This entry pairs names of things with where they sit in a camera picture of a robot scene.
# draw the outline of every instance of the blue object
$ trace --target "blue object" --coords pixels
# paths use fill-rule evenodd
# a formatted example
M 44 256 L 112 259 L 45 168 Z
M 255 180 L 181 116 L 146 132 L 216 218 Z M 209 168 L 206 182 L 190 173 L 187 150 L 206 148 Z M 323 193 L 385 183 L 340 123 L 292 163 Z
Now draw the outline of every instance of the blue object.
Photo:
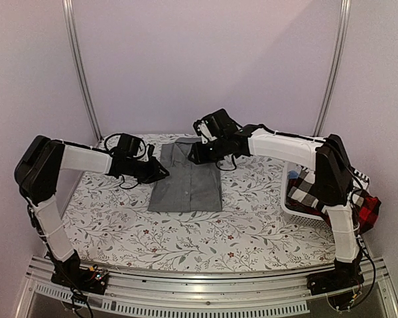
M 299 177 L 299 173 L 297 171 L 295 171 L 295 170 L 291 170 L 287 174 L 287 178 L 288 179 L 298 179 L 298 177 Z

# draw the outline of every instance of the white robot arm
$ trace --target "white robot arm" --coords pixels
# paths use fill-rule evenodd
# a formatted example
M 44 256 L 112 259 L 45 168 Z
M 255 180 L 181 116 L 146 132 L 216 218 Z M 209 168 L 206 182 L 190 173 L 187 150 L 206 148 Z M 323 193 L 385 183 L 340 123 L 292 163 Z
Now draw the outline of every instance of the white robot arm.
M 241 127 L 224 109 L 193 125 L 202 137 L 189 159 L 196 164 L 218 162 L 224 156 L 269 156 L 315 171 L 317 199 L 325 204 L 336 245 L 335 270 L 308 277 L 313 294 L 351 287 L 364 281 L 362 251 L 356 240 L 358 220 L 352 206 L 352 167 L 339 136 L 306 137 L 272 131 L 265 125 Z
M 118 145 L 108 151 L 37 136 L 16 167 L 15 180 L 28 202 L 31 223 L 54 263 L 52 282 L 55 284 L 103 294 L 107 281 L 107 278 L 86 279 L 91 278 L 92 273 L 80 268 L 78 253 L 66 236 L 55 197 L 61 170 L 96 172 L 116 178 L 133 176 L 139 184 L 149 184 L 169 175 L 153 156 L 153 145 L 146 146 L 135 136 L 118 135 Z M 142 143 L 143 154 L 138 156 Z

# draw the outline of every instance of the gray shirt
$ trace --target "gray shirt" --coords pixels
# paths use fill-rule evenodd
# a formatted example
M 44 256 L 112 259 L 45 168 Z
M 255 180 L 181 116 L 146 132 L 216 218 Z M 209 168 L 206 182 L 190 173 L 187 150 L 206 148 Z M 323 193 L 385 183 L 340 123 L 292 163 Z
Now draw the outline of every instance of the gray shirt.
M 195 165 L 187 157 L 200 138 L 179 138 L 164 144 L 161 164 L 170 176 L 155 183 L 149 211 L 191 212 L 222 210 L 221 175 L 215 164 Z

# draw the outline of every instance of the patterned table cover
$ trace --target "patterned table cover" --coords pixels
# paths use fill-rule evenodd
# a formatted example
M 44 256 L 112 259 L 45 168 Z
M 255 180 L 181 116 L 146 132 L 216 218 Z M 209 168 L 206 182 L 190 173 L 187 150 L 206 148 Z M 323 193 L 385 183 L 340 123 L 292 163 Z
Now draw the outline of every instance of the patterned table cover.
M 187 134 L 139 135 L 156 146 Z M 114 266 L 183 272 L 286 270 L 334 259 L 330 230 L 286 223 L 280 208 L 283 162 L 241 157 L 221 172 L 222 212 L 147 211 L 153 185 L 86 172 L 63 216 L 81 259 Z M 222 168 L 231 167 L 224 162 Z M 127 183 L 135 184 L 130 177 Z

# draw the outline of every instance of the white backdrop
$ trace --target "white backdrop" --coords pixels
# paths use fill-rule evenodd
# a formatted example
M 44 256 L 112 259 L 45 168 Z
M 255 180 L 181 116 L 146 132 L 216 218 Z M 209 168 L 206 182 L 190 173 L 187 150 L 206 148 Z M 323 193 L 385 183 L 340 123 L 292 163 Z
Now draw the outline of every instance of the white backdrop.
M 398 295 L 398 1 L 354 1 L 323 133 L 342 136 L 382 204 L 369 232 Z
M 18 161 L 38 134 L 94 142 L 62 2 L 0 0 L 0 318 L 15 316 L 29 261 L 44 252 L 13 178 Z M 61 174 L 60 207 L 77 175 Z
M 311 134 L 341 1 L 74 2 L 103 134 L 185 133 L 221 107 Z

